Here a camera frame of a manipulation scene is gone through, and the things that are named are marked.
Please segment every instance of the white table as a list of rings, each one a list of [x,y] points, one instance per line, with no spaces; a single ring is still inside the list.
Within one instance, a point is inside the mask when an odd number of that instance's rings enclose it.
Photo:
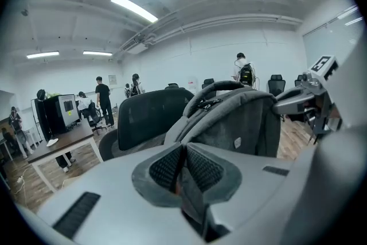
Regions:
[[[70,160],[65,155],[65,153],[87,144],[90,144],[92,146],[92,149],[95,152],[98,160],[100,162],[103,162],[97,144],[94,141],[93,132],[86,119],[83,119],[78,126],[74,127],[73,130],[58,135],[56,138],[58,138],[58,141],[50,147],[47,147],[47,142],[45,142],[45,140],[41,142],[34,153],[27,158],[28,163],[32,164],[39,177],[54,193],[57,192],[57,189],[45,177],[39,165],[44,164],[45,162],[53,160],[54,158],[62,155],[65,158],[67,164],[71,166]]]
[[[32,127],[32,128],[30,128],[30,129],[28,129],[26,131],[23,131],[23,132],[24,132],[25,135],[27,135],[27,134],[30,135],[30,137],[31,137],[31,139],[33,141],[33,144],[34,144],[34,148],[37,148],[36,142],[38,144],[40,144],[40,142],[38,140],[36,140],[37,137],[36,137],[36,132],[34,131],[34,128]]]

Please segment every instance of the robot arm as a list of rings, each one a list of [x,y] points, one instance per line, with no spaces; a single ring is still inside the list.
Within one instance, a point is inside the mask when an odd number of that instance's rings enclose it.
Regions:
[[[279,115],[289,115],[291,118],[301,115],[303,121],[313,124],[311,127],[315,134],[325,133],[324,127],[333,109],[333,102],[327,91],[327,81],[337,68],[335,56],[322,56],[303,73],[299,86],[276,97],[278,102],[273,111]],[[321,107],[317,105],[317,100],[323,101]]]

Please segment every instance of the framed sign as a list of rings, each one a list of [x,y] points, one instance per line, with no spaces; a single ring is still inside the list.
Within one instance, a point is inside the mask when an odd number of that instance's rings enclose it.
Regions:
[[[110,85],[117,85],[116,75],[109,75],[108,81],[110,82]]]

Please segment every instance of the ceiling pipe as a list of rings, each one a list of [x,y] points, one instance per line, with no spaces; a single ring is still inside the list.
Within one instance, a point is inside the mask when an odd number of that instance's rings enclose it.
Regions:
[[[288,25],[299,25],[303,21],[297,18],[285,17],[283,15],[275,14],[236,14],[236,15],[225,15],[222,17],[208,18],[206,20],[192,22],[191,24],[179,26],[172,31],[169,31],[163,35],[157,36],[155,34],[149,34],[148,38],[143,40],[143,44],[155,45],[159,42],[167,40],[169,38],[184,34],[187,32],[193,32],[195,30],[210,28],[220,25],[230,25],[240,22],[277,22],[281,24]],[[124,52],[130,51],[132,48],[138,46],[139,44],[134,44],[126,48]]]
[[[174,14],[178,14],[179,12],[183,11],[184,9],[187,9],[189,7],[192,7],[192,6],[195,6],[195,5],[199,5],[201,3],[205,3],[205,2],[208,2],[208,1],[212,1],[212,0],[200,0],[200,1],[197,1],[197,2],[194,2],[194,3],[191,3],[189,5],[183,6],[182,8],[180,8],[180,9],[178,9],[176,11],[173,11],[173,12],[165,15],[164,17],[160,18],[157,22],[154,22],[152,24],[149,24],[144,29],[142,29],[140,32],[138,32],[137,34],[135,34],[134,36],[132,36],[130,39],[128,39],[124,44],[122,44],[120,46],[120,50],[122,50],[123,47],[125,47],[129,42],[131,42],[131,40],[133,40],[139,33],[143,32],[144,30],[147,30],[147,29],[151,28],[152,26],[155,26],[157,24],[160,24],[162,21],[165,21],[167,18],[169,18],[170,16],[172,16]]]

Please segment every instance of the black mesh chair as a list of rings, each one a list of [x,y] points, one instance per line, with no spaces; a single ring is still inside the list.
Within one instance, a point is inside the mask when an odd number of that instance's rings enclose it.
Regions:
[[[98,130],[107,129],[103,126],[97,126],[97,124],[101,121],[101,113],[100,111],[97,111],[96,104],[94,102],[91,102],[88,109],[82,110],[81,113],[83,114],[83,117],[88,120],[92,131],[96,131],[98,136]]]
[[[299,86],[300,83],[302,82],[302,75],[298,75],[297,79],[294,80],[294,86]]]
[[[209,86],[210,84],[214,83],[214,79],[206,79],[204,80],[204,84],[201,85],[201,89],[204,89],[205,87]],[[205,100],[209,100],[213,97],[217,96],[217,92],[213,91],[206,95]]]
[[[179,89],[179,86],[176,83],[169,83],[165,89]]]
[[[179,120],[193,96],[190,91],[179,88],[148,92],[124,100],[119,109],[117,130],[105,135],[99,144],[102,159],[163,144],[164,134]]]
[[[271,75],[268,81],[269,93],[272,93],[275,97],[284,92],[286,81],[283,80],[282,75]]]

